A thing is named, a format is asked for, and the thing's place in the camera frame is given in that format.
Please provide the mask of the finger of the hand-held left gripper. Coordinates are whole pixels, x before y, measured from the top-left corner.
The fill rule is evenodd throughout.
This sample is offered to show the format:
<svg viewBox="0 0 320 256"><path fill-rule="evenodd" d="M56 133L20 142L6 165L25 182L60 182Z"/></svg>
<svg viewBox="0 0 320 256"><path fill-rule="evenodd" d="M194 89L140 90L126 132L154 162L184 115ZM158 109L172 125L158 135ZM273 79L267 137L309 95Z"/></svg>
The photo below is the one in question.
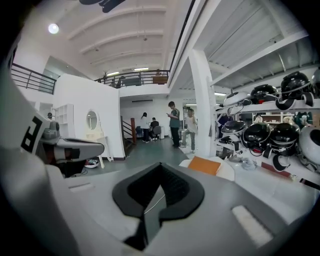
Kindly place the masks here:
<svg viewBox="0 0 320 256"><path fill-rule="evenodd" d="M76 162L54 163L53 166L59 168L65 177L71 177L73 175L80 174L83 171L86 161L87 160L85 159Z"/></svg>
<svg viewBox="0 0 320 256"><path fill-rule="evenodd" d="M80 162L100 156L105 150L102 143L76 138L60 138L53 147L57 162Z"/></svg>

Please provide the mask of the orange pillowcase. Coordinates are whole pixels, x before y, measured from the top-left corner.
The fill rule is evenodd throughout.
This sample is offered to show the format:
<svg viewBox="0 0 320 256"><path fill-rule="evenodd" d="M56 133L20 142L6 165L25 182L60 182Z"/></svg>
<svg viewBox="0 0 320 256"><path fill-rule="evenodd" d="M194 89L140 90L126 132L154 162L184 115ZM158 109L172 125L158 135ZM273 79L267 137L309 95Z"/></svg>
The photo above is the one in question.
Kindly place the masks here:
<svg viewBox="0 0 320 256"><path fill-rule="evenodd" d="M216 176L221 163L195 156L188 165L188 168L194 171L206 173L212 176Z"/></svg>

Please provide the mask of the black mezzanine railing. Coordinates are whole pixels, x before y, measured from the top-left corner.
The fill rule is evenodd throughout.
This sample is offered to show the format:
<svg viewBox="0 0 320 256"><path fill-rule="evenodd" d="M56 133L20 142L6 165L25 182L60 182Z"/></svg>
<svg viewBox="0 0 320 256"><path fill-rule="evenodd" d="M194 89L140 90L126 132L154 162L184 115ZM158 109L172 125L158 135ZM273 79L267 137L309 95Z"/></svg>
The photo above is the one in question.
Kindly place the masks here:
<svg viewBox="0 0 320 256"><path fill-rule="evenodd" d="M123 87L138 87L146 85L165 85L168 82L170 70L148 70L142 72L125 72L115 76L107 77L103 82L102 78L98 78L98 82L109 87L120 89Z"/></svg>

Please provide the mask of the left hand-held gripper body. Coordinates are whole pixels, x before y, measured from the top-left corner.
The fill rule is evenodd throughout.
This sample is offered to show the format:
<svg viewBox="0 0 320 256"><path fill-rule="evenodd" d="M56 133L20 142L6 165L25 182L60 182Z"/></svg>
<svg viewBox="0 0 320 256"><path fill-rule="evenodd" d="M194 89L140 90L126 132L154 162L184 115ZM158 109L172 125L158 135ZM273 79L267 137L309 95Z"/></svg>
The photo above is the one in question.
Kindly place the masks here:
<svg viewBox="0 0 320 256"><path fill-rule="evenodd" d="M0 255L73 256L47 168L33 153L45 123L0 72Z"/></svg>

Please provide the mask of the white cubby bookcase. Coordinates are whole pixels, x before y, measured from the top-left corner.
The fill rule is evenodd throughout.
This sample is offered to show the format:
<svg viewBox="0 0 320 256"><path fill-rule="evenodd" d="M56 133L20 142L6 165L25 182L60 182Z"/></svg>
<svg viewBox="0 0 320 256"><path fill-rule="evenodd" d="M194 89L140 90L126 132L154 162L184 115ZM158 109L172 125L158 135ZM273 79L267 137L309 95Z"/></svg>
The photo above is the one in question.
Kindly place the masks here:
<svg viewBox="0 0 320 256"><path fill-rule="evenodd" d="M52 119L58 122L60 135L64 138L75 137L74 105L65 104L51 109Z"/></svg>

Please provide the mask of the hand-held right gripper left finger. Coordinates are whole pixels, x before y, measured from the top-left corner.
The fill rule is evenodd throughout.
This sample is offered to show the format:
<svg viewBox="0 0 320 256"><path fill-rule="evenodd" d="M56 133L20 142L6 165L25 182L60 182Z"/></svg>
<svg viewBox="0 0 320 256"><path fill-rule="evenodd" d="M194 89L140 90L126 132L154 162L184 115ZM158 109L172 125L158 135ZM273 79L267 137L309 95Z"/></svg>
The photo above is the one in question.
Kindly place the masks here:
<svg viewBox="0 0 320 256"><path fill-rule="evenodd" d="M46 166L53 207L46 245L57 256L162 256L159 249L129 245L138 233L138 218L126 216L113 200L117 183L148 168L64 179L57 167Z"/></svg>

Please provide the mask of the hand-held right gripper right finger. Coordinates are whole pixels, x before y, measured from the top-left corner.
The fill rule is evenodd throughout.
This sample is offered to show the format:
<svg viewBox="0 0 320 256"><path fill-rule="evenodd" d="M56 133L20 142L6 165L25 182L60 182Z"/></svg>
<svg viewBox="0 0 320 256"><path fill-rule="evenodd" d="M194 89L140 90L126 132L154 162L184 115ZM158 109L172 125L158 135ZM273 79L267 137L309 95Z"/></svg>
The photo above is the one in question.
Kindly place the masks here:
<svg viewBox="0 0 320 256"><path fill-rule="evenodd" d="M236 183L186 167L178 171L204 188L201 205L182 220L166 221L144 250L150 256L269 256L290 238L292 230L271 207ZM261 247L249 235L232 209L244 206L273 237Z"/></svg>

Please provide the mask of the white vanity table oval mirror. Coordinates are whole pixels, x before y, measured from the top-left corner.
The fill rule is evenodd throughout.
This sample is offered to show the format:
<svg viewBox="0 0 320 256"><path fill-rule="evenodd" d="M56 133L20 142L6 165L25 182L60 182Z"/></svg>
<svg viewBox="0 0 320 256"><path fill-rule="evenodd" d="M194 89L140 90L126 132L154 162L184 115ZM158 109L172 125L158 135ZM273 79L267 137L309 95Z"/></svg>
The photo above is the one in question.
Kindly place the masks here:
<svg viewBox="0 0 320 256"><path fill-rule="evenodd" d="M113 162L114 158L110 152L108 137L104 134L101 119L97 111L94 111L93 109L88 111L86 116L86 125L87 130L85 132L85 138L104 146L104 152L98 156L99 160L102 161L103 157L105 157L109 162Z"/></svg>

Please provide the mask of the brown wooden stair railing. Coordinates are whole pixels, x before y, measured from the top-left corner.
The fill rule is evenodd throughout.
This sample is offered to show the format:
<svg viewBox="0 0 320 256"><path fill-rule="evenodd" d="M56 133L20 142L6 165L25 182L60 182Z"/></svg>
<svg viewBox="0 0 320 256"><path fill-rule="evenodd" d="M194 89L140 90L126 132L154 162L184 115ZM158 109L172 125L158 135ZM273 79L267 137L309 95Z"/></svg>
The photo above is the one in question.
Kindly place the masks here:
<svg viewBox="0 0 320 256"><path fill-rule="evenodd" d="M137 134L135 119L131 118L130 122L126 122L123 116L120 116L121 134L123 141L123 148L127 156L133 146L137 145Z"/></svg>

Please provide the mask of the white square pillar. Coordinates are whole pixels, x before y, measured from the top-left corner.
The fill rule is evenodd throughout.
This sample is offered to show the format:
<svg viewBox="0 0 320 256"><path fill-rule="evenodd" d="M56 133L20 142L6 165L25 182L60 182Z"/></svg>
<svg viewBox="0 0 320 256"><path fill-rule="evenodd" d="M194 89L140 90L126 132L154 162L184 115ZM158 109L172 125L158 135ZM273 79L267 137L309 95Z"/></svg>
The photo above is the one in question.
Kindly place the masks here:
<svg viewBox="0 0 320 256"><path fill-rule="evenodd" d="M188 56L197 104L198 135L197 156L210 158L216 155L214 110L216 98L209 86L212 74L205 52L192 49Z"/></svg>

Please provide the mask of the black balcony railing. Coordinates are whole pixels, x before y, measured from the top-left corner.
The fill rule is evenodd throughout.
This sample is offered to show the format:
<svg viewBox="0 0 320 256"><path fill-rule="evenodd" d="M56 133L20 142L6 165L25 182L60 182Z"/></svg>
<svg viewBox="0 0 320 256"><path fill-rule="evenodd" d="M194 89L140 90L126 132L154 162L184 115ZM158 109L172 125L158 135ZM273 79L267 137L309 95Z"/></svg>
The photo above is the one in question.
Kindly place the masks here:
<svg viewBox="0 0 320 256"><path fill-rule="evenodd" d="M18 87L53 95L57 80L19 64L11 66L11 77Z"/></svg>

